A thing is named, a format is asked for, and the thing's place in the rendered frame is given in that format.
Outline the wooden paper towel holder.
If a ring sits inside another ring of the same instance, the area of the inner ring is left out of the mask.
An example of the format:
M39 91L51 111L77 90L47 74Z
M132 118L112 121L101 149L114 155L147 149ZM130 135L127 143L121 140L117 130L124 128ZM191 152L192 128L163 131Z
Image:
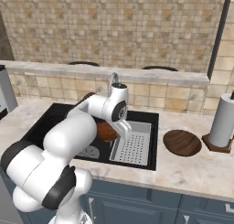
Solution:
M217 146L213 145L213 144L208 140L209 133L202 136L202 140L203 140L204 144L207 146L207 148L208 148L210 151L213 151L213 152L220 152L220 153L227 153L227 154L229 154L229 153L230 153L230 150L231 150L232 141L234 140L234 136L231 135L231 137L230 137L230 139L229 139L229 143L228 143L227 146L225 146L225 147L217 147Z

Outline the grey perforated sink rack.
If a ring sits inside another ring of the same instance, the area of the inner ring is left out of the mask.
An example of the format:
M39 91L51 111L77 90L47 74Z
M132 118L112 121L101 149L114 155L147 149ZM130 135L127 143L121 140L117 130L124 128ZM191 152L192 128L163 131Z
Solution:
M147 165L152 125L133 121L128 123L132 127L132 133L127 140L117 137L110 160L132 165Z

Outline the white paper towel roll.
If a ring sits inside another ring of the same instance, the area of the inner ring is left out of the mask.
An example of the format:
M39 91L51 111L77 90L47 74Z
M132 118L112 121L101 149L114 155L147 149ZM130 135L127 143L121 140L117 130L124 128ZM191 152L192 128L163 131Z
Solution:
M217 147L225 147L234 130L234 99L230 93L220 96L208 140Z

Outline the round brown bowl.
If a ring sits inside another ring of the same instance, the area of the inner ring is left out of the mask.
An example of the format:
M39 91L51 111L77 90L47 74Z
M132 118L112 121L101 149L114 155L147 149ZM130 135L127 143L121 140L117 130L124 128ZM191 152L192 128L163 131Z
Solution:
M117 133L107 122L97 123L97 138L104 142L112 142L117 138Z

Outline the dark wooden shallow bowl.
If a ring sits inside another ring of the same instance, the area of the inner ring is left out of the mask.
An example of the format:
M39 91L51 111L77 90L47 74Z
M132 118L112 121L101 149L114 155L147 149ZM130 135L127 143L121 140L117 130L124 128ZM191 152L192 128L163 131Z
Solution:
M167 132L163 137L163 142L169 152L185 157L197 154L202 148L199 138L185 130Z

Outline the grey countertop appliance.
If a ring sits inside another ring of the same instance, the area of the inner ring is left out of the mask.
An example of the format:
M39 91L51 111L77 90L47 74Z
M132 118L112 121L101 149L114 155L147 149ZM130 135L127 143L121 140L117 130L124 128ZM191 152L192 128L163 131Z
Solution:
M0 121L18 106L5 65L0 65Z

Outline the silver sink tap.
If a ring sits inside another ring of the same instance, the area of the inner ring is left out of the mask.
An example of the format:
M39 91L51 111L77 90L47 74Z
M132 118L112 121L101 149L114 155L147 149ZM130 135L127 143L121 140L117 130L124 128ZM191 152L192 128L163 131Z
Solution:
M113 74L110 77L109 80L109 87L108 87L108 95L112 95L112 89L113 88L118 88L119 87L119 77L116 72L113 72Z

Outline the black kitchen sink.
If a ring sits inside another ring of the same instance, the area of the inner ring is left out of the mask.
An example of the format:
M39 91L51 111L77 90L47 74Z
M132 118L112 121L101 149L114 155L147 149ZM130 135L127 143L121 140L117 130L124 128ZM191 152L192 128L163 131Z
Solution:
M47 132L55 125L65 119L67 113L73 108L71 104L53 103L47 111L39 118L39 120L30 128L23 136L23 140L29 141L37 147L44 149L43 139ZM99 162L111 165L122 165L147 170L156 170L156 152L157 152L157 136L158 136L158 113L151 112L135 112L128 111L126 121L150 123L152 125L150 134L150 145L148 153L147 165L132 165L114 162L110 160L112 147L115 142L104 142L103 140L95 140L88 145L81 153L75 156L75 159Z

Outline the blue cupboard door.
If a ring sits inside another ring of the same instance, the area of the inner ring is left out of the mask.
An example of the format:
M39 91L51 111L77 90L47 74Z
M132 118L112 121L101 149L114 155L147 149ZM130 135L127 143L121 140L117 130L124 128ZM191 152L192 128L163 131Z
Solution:
M175 224L181 200L180 195L159 196L158 204L148 204L142 200L89 193L83 198L89 215L89 197L94 198L95 224Z
M234 224L234 213L226 212L225 204L234 208L234 202L184 196L175 224L184 224L183 215L189 216L188 224Z

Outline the black vertical wall post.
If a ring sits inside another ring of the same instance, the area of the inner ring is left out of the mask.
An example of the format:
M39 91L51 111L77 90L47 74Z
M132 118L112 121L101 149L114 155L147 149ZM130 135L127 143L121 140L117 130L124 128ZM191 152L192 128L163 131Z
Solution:
M220 17L219 24L218 24L218 32L216 35L214 47L212 50L212 54L211 54L211 58L210 58L210 62L209 62L208 70L207 70L207 77L209 80L211 80L212 73L213 73L213 70L215 67L215 62L217 59L218 49L219 49L220 41L222 38L224 26L226 23L230 2L231 2L231 0L225 0L223 8L222 8L221 17Z

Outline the black bar stool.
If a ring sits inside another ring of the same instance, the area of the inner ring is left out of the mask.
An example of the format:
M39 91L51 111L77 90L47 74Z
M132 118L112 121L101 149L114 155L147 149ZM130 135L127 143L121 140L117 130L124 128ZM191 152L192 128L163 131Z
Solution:
M99 64L90 61L71 61L68 65L90 65L93 67L99 67Z
M163 66L146 66L146 67L143 67L142 69L162 69L162 70L169 70L169 71L178 71L175 68L163 67Z

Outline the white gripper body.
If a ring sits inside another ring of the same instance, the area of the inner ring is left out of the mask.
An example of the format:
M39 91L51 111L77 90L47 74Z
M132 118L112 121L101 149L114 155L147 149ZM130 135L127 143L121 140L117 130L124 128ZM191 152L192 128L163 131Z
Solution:
M118 126L118 134L123 138L124 140L127 140L132 133L132 127L129 123L127 123L125 120L120 121L117 123Z

